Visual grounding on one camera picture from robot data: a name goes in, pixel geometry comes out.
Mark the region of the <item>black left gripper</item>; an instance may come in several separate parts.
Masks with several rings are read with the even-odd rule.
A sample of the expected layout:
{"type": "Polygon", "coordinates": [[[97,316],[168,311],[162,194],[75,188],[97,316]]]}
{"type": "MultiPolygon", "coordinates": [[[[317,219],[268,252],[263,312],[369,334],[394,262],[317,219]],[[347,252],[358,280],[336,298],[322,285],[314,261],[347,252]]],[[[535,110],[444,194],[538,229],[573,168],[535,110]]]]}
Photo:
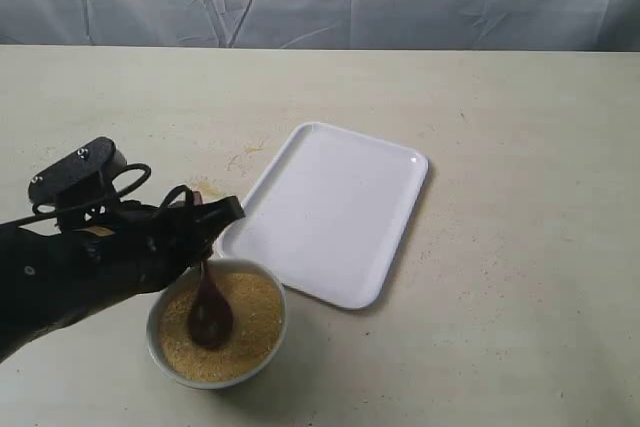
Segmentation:
{"type": "Polygon", "coordinates": [[[76,295],[132,297],[160,291],[206,260],[245,211],[236,196],[203,202],[187,189],[157,207],[125,202],[59,235],[59,281],[76,295]]]}

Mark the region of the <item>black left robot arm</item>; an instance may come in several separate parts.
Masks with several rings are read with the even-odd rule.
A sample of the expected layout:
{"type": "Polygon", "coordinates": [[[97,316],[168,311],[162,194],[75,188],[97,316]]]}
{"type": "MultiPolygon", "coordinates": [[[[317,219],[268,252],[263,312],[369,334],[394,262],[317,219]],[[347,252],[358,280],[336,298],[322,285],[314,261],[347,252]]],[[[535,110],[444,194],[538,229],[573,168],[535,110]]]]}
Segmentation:
{"type": "Polygon", "coordinates": [[[165,289],[207,259],[213,241],[244,215],[235,196],[193,206],[126,201],[56,235],[2,228],[1,357],[165,289]]]}

